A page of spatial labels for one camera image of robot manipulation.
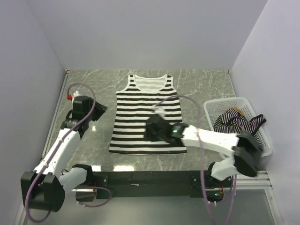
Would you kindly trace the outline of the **black white striped tank top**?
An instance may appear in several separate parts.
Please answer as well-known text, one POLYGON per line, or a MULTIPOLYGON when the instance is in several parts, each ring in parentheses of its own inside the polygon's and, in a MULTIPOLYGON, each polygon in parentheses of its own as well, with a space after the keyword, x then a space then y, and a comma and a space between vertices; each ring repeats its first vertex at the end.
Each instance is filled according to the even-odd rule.
POLYGON ((146 120, 154 115, 154 105, 166 110, 170 124, 182 122, 180 101, 173 86, 173 77, 163 75, 145 78, 129 75, 126 87, 116 93, 117 109, 109 152, 128 155, 185 154, 187 148, 173 148, 164 141, 144 138, 146 120))

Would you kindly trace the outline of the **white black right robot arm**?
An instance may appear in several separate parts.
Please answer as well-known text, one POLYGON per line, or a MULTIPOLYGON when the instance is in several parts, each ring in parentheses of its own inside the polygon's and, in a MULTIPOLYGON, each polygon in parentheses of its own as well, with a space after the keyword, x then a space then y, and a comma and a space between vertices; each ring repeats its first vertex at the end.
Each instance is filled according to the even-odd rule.
POLYGON ((160 115, 154 114, 146 120, 144 137, 147 141, 164 141, 173 148, 200 147, 222 153, 226 159, 215 162, 206 175, 206 183, 218 186, 233 175, 247 177, 258 175, 258 166, 263 149, 258 141, 247 131, 238 134, 208 131, 185 123, 171 125, 160 115))

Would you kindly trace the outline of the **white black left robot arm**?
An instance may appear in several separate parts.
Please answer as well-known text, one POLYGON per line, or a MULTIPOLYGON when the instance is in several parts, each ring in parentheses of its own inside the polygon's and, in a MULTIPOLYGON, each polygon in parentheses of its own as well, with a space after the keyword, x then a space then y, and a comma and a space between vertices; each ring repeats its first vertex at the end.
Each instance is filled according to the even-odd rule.
POLYGON ((66 174, 61 173, 88 130, 89 122, 99 120, 107 107, 88 96, 75 97, 72 104, 73 108, 62 122, 58 137, 47 155, 32 172, 25 172, 21 177, 26 210, 57 212, 66 194, 78 186, 89 188, 94 182, 90 165, 76 164, 66 174))

